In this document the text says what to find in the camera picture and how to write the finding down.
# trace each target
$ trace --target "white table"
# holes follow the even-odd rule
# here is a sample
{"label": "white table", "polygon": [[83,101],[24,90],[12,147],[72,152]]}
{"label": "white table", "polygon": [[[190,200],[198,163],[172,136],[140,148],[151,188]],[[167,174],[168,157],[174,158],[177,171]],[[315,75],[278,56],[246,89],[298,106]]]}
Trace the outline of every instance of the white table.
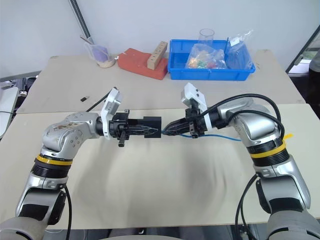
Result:
{"label": "white table", "polygon": [[17,87],[11,87],[3,90],[2,96],[0,96],[0,139],[3,137],[10,124],[12,117],[11,113],[15,109],[18,92],[19,89]]}
{"label": "white table", "polygon": [[[280,104],[286,141],[309,187],[311,209],[320,218],[320,122],[307,104]],[[18,114],[0,142],[0,222],[14,216],[45,128],[67,112]],[[184,109],[134,110],[131,118],[162,116],[162,128],[183,117]],[[232,128],[215,130],[237,137]],[[234,224],[240,196],[254,174],[241,142],[216,137],[199,139],[131,136],[118,141],[89,139],[69,171],[73,229]],[[266,222],[255,187],[244,200],[248,223]],[[68,207],[53,229],[65,229]]]}
{"label": "white table", "polygon": [[[256,72],[246,81],[171,80],[170,74],[157,80],[125,71],[118,64],[100,68],[86,55],[54,56],[39,74],[17,112],[85,111],[112,87],[117,87],[124,96],[120,110],[184,108],[180,93],[187,82],[205,95],[209,106],[243,93],[263,94],[277,104],[305,103],[270,50],[259,50],[254,63]],[[85,96],[89,99],[81,102]]]}

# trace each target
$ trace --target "blue cable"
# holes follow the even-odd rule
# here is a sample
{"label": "blue cable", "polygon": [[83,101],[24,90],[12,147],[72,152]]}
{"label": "blue cable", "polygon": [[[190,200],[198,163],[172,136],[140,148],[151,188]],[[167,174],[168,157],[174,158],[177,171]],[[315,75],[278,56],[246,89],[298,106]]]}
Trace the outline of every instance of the blue cable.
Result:
{"label": "blue cable", "polygon": [[[180,134],[181,137],[184,137],[184,138],[189,138],[191,139],[192,136],[190,135],[185,135],[185,134]],[[229,140],[232,140],[232,141],[236,141],[236,142],[241,142],[240,139],[237,139],[237,138],[233,138],[233,137],[230,137],[230,136],[223,136],[223,135],[219,135],[219,134],[206,134],[206,135],[202,135],[202,136],[199,136],[200,138],[201,137],[218,137],[218,138],[223,138],[223,139],[229,139]]]}

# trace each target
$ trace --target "clear plastic cup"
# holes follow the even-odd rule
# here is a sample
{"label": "clear plastic cup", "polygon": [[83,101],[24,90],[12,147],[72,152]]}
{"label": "clear plastic cup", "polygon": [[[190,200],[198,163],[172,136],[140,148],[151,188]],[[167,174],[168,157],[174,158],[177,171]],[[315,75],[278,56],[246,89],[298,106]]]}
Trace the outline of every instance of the clear plastic cup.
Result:
{"label": "clear plastic cup", "polygon": [[110,68],[116,62],[115,58],[112,57],[106,47],[101,45],[84,43],[85,49],[88,51],[91,59],[95,60],[95,62],[101,68]]}
{"label": "clear plastic cup", "polygon": [[199,31],[199,44],[205,44],[209,47],[213,46],[215,31],[210,28],[203,28]]}

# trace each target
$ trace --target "white wall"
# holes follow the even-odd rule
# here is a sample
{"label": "white wall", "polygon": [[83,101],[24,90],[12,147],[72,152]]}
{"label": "white wall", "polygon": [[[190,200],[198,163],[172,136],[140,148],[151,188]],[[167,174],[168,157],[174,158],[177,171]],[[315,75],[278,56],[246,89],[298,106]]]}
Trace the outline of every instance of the white wall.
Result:
{"label": "white wall", "polygon": [[[214,29],[215,39],[254,29],[252,48],[271,49],[283,69],[320,23],[319,0],[77,1],[94,40],[112,53],[151,52],[160,41],[197,39],[202,28]],[[0,77],[85,52],[67,0],[1,0],[0,27]]]}

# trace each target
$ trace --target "purple object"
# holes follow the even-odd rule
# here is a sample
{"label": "purple object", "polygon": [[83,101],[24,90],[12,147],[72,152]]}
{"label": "purple object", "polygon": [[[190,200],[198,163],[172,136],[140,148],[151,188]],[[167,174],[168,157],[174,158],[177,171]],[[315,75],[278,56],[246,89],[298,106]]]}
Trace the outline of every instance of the purple object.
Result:
{"label": "purple object", "polygon": [[91,51],[94,59],[98,62],[104,63],[105,61],[108,61],[108,50],[99,45],[91,45]]}

